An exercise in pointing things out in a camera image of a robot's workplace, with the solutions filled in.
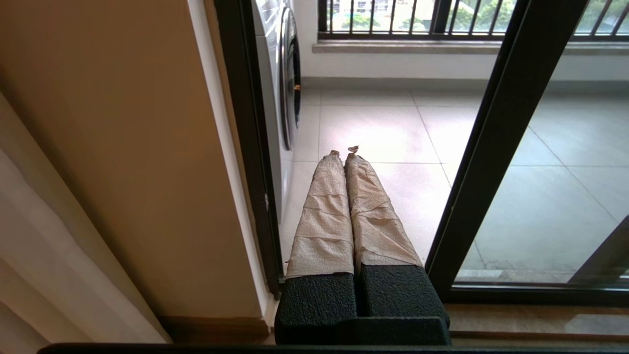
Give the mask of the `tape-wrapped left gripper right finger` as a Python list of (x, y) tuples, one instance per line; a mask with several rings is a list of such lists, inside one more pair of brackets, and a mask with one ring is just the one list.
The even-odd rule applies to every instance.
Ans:
[(450, 318), (377, 173), (349, 148), (344, 164), (355, 262), (358, 317), (348, 339), (382, 346), (448, 346)]

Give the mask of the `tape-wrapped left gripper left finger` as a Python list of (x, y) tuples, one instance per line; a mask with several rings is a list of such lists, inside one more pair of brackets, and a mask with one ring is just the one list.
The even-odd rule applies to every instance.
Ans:
[(319, 161), (297, 224), (274, 319), (277, 345), (329, 345), (357, 316), (354, 241), (343, 162)]

